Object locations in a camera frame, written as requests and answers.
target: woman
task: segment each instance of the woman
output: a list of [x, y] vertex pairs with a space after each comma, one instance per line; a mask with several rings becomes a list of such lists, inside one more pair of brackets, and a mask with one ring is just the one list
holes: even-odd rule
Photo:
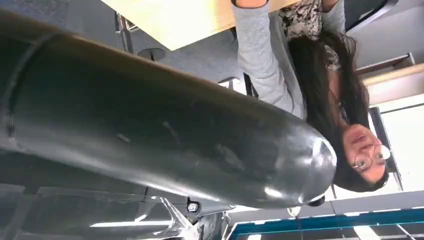
[[302, 0], [268, 15], [267, 0], [233, 0], [239, 64], [259, 99], [306, 120], [337, 155], [333, 182], [375, 191], [389, 178], [370, 131], [368, 92], [354, 73], [344, 0]]

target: blue frame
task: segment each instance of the blue frame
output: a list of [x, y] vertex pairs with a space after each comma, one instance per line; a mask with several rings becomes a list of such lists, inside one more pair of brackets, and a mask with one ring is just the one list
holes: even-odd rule
[[[395, 224], [424, 223], [424, 209], [405, 209], [388, 212], [362, 213], [358, 216], [323, 216], [301, 218], [302, 231], [341, 229], [353, 226], [382, 226]], [[230, 236], [230, 240], [241, 235], [272, 234], [299, 231], [297, 220], [284, 219], [270, 221], [264, 224], [238, 224]]]

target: window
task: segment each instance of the window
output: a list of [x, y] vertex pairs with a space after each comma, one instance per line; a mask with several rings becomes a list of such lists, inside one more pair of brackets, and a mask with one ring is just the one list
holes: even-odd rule
[[382, 113], [405, 191], [424, 190], [424, 105]]

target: woman's nose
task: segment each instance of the woman's nose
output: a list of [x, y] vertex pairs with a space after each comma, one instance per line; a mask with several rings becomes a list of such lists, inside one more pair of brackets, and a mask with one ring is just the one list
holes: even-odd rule
[[368, 147], [365, 147], [361, 150], [362, 154], [367, 155], [369, 158], [374, 160], [375, 158], [375, 151], [374, 151], [375, 145], [370, 145]]

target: wooden shelf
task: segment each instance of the wooden shelf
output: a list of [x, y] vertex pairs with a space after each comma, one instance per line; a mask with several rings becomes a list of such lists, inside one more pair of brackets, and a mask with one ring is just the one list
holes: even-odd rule
[[390, 80], [407, 77], [413, 74], [424, 73], [424, 63], [405, 67], [399, 70], [391, 71], [381, 75], [369, 77], [363, 80], [365, 86], [380, 84]]

